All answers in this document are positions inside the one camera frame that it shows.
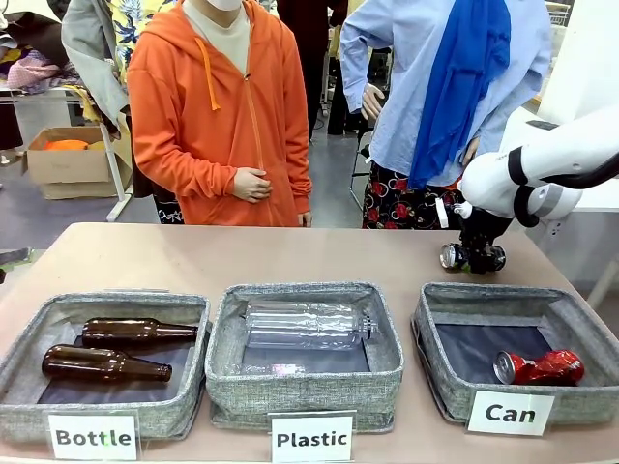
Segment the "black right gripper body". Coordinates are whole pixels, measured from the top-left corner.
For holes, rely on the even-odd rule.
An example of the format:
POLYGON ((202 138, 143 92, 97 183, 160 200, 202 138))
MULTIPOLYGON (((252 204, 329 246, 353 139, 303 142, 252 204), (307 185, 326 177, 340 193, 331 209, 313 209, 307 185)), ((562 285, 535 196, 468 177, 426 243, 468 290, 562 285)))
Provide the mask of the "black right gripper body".
POLYGON ((512 223, 510 217, 500 217, 473 206, 457 206, 459 215, 459 243, 475 249, 478 253, 495 245, 512 223))

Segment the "person's right hand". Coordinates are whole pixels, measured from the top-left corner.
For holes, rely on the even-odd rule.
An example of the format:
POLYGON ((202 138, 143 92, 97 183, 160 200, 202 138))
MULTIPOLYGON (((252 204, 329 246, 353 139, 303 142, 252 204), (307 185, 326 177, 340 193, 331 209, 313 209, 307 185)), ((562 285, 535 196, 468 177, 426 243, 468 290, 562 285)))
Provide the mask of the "person's right hand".
POLYGON ((238 168, 233 180, 233 195, 252 204, 267 199, 272 187, 265 176, 266 172, 260 169, 238 168))

